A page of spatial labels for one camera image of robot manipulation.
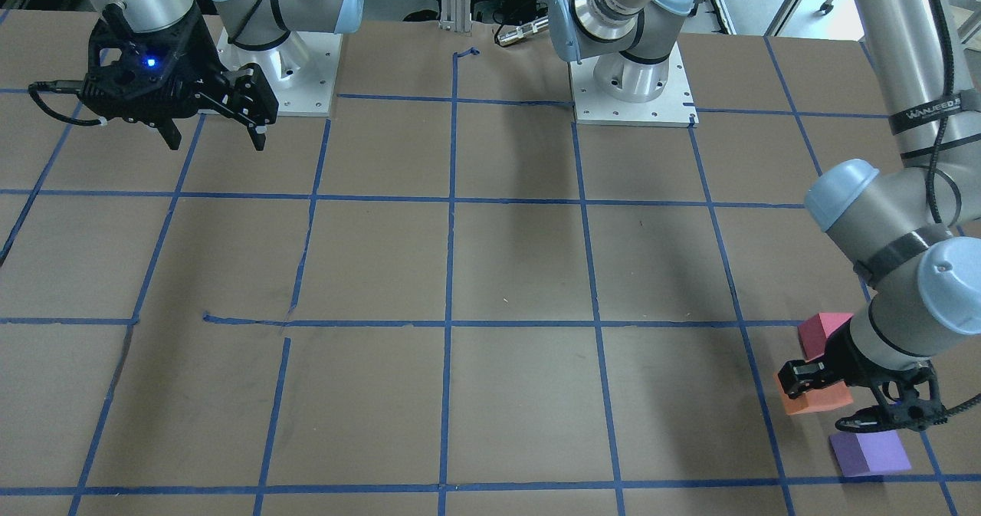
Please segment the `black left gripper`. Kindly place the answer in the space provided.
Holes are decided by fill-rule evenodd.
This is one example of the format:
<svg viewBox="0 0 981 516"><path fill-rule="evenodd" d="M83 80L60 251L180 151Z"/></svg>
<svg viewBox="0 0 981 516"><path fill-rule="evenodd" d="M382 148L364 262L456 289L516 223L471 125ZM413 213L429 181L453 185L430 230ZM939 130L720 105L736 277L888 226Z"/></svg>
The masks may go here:
<svg viewBox="0 0 981 516"><path fill-rule="evenodd" d="M824 359L784 363L777 372L782 392L796 399L838 381L868 388L875 404L837 419L835 429L839 432L925 431L941 424L939 380L932 363L915 363L911 370L885 368L859 351L851 329L849 320L828 338Z"/></svg>

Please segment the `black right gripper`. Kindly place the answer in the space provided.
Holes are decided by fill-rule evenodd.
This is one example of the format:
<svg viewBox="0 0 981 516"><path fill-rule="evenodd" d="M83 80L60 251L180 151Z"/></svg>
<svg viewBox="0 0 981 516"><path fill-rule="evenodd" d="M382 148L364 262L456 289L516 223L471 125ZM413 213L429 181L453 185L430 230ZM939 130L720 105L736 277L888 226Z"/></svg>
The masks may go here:
<svg viewBox="0 0 981 516"><path fill-rule="evenodd" d="M105 5L89 36L88 70L78 99L106 119L155 124L170 150L179 150L176 118L210 110L248 129L255 150L265 149L267 126L279 100L257 63L225 70L197 3L158 31L134 31L122 6Z"/></svg>

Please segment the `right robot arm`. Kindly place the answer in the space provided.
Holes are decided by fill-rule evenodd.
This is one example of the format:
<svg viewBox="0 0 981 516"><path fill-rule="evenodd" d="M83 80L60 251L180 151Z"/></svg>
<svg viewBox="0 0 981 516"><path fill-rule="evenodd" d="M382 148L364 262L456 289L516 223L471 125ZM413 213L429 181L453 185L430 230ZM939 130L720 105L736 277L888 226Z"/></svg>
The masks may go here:
<svg viewBox="0 0 981 516"><path fill-rule="evenodd" d="M330 80L304 40L358 30L364 0L211 0L225 45L213 40L196 0L89 0L99 19L84 79L67 87L95 115L159 131L181 146L176 119L207 110L243 125L256 150L288 92Z"/></svg>

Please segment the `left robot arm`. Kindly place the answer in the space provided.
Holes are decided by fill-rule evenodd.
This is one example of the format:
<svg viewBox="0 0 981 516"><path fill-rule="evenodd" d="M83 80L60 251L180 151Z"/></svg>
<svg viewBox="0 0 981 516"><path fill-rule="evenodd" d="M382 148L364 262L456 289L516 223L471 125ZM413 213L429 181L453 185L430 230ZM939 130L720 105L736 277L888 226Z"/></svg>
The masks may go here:
<svg viewBox="0 0 981 516"><path fill-rule="evenodd" d="M838 419L850 433L923 431L979 403L947 408L932 358L979 333L979 92L946 0L854 0L904 167L851 159L823 173L807 211L874 290L810 361L778 372L784 393L847 383L874 406Z"/></svg>

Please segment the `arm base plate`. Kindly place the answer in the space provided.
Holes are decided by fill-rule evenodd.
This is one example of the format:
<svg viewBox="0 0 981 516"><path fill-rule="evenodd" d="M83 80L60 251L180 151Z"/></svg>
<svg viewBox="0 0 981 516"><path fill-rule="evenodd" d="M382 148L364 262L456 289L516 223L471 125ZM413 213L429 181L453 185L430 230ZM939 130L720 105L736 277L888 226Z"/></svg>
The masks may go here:
<svg viewBox="0 0 981 516"><path fill-rule="evenodd" d="M281 117L329 117L339 71L343 35L321 31L292 31L279 47L246 51L218 38L218 57L232 70L259 64L279 100Z"/></svg>
<svg viewBox="0 0 981 516"><path fill-rule="evenodd" d="M682 128L700 124L679 44L666 61L651 65L622 54L574 61L569 79L579 123Z"/></svg>

